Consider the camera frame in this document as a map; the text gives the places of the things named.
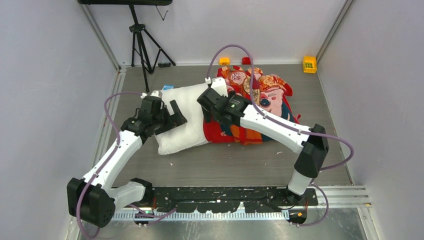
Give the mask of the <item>white pillow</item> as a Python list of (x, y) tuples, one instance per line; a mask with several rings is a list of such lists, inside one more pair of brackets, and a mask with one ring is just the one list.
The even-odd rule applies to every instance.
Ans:
[(202, 107), (197, 102), (207, 87), (205, 83), (201, 83), (158, 92), (173, 119), (172, 129), (155, 136), (159, 155), (175, 154), (208, 143), (203, 129)]

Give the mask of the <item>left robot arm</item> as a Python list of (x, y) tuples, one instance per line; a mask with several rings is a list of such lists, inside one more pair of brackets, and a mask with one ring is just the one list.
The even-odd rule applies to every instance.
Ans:
[(165, 103), (160, 97), (146, 96), (134, 116), (118, 129), (114, 144), (82, 178), (72, 178), (66, 187), (71, 216), (99, 228), (105, 227), (116, 211), (138, 203), (148, 207), (154, 201), (151, 182), (133, 178), (127, 184), (112, 185), (128, 160), (148, 138), (171, 131), (188, 122), (177, 101)]

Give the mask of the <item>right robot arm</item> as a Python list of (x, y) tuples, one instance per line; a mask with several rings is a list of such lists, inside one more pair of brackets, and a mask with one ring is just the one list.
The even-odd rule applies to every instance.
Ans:
[(318, 176), (329, 152), (323, 126), (296, 124), (266, 112), (247, 98), (234, 93), (220, 95), (212, 88), (207, 88), (197, 102), (219, 124), (256, 131), (296, 153), (298, 158), (285, 188), (285, 198), (291, 205), (299, 205), (305, 199), (307, 187)]

